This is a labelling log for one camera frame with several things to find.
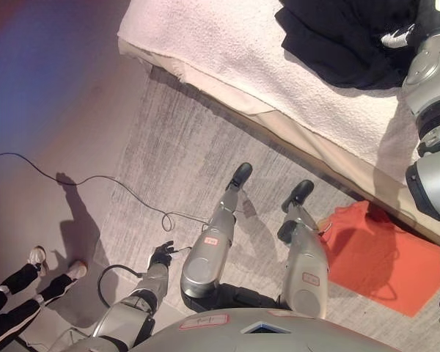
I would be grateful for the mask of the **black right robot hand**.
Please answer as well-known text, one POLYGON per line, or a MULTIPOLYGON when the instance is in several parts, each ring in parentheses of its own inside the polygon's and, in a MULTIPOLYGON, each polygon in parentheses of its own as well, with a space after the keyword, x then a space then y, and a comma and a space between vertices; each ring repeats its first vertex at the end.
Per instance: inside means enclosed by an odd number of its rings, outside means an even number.
POLYGON ((381 37, 386 48, 419 47, 429 37, 440 34, 440 0, 420 1, 412 23, 381 37))

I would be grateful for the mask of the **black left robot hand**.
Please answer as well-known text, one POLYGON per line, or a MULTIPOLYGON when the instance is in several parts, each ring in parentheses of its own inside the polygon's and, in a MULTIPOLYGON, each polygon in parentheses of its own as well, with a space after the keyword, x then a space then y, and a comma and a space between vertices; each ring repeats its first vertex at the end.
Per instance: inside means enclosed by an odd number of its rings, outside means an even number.
POLYGON ((170 267, 172 261, 172 255, 175 253, 174 241, 167 241, 162 245, 155 248, 153 254, 150 257, 148 269, 151 269, 154 265, 163 265, 166 269, 170 267))

